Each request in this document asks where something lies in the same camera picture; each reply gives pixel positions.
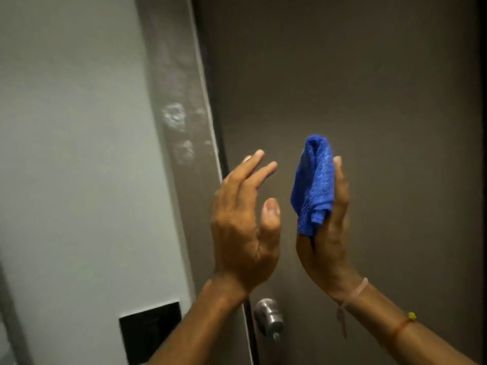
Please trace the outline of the person's right hand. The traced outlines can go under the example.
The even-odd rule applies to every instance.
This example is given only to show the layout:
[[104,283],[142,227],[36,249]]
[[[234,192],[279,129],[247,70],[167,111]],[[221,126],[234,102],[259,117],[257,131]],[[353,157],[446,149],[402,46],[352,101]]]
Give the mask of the person's right hand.
[[296,251],[312,281],[340,305],[362,282],[349,255],[349,219],[329,224],[329,217],[317,229],[313,239],[298,234]]

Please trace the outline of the person's right forearm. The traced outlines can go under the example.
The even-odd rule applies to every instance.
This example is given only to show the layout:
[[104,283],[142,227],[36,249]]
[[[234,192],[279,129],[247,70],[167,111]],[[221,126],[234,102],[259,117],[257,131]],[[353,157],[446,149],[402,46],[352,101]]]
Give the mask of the person's right forearm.
[[479,365],[370,283],[346,312],[357,319],[399,365]]

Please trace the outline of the person's left hand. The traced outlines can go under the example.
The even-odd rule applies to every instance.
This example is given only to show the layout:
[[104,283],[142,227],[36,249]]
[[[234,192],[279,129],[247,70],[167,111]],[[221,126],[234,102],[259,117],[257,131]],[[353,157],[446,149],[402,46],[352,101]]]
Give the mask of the person's left hand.
[[260,218],[257,215],[259,189],[276,172],[277,163],[258,167],[240,185],[225,185],[222,181],[214,195],[210,223],[214,276],[233,278],[248,295],[270,278],[281,255],[280,242],[263,243],[259,238],[262,211]]

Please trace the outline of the grey door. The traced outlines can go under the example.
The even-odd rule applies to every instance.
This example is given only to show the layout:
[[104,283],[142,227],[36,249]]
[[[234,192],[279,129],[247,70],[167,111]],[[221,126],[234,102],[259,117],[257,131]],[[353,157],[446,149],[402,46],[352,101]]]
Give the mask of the grey door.
[[328,139],[350,184],[352,262],[399,307],[483,363],[483,95],[478,0],[192,0],[223,164],[257,149],[282,254],[251,296],[277,302],[259,365],[394,365],[295,251],[290,194],[305,140]]

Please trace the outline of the silver door knob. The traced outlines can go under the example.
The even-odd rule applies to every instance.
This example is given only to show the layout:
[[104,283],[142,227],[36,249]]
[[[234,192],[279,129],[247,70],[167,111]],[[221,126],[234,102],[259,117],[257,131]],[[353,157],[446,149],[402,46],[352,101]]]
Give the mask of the silver door knob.
[[253,318],[261,335],[273,341],[280,339],[284,330],[284,319],[275,300],[259,300],[254,306]]

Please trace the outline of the black wall switch plate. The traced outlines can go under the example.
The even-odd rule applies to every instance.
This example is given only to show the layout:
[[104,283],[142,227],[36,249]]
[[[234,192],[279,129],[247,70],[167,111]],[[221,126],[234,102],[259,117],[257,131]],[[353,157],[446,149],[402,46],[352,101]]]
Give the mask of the black wall switch plate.
[[118,319],[128,365],[144,365],[182,319],[179,301],[173,301]]

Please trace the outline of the blue microfiber cloth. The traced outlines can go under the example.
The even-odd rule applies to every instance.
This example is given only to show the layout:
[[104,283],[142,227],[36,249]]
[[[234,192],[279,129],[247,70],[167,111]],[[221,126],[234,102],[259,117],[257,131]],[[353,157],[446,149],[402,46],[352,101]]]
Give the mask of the blue microfiber cloth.
[[305,141],[295,172],[290,203],[298,217],[298,233],[314,238],[331,214],[335,200],[332,147],[321,135]]

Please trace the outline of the pink thread wristband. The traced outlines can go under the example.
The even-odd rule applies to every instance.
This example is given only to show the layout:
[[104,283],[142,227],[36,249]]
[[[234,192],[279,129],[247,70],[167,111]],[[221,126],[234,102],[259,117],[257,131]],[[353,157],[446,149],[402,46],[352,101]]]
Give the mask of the pink thread wristband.
[[339,323],[340,331],[342,333],[342,336],[344,339],[348,338],[348,333],[347,333],[347,326],[346,326],[346,318],[345,318],[345,311],[347,307],[350,305],[351,302],[355,301],[362,291],[367,287],[369,281],[367,277],[364,277],[362,279],[362,282],[360,285],[358,285],[349,295],[348,297],[338,306],[337,309],[337,320]]

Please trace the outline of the grey door frame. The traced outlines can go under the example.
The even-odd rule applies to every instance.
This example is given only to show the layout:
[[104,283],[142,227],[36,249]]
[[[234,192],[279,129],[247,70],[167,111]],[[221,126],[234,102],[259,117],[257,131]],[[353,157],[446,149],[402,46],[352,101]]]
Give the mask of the grey door frame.
[[222,180],[191,0],[135,0],[150,101],[184,234],[192,296],[214,272],[211,204]]

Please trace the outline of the person's left forearm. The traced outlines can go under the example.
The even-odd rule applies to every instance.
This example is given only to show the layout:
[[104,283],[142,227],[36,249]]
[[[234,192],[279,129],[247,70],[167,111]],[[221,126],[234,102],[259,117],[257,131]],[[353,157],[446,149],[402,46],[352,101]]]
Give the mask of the person's left forearm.
[[209,279],[147,365],[210,365],[212,350],[227,321],[247,296],[245,287],[231,277]]

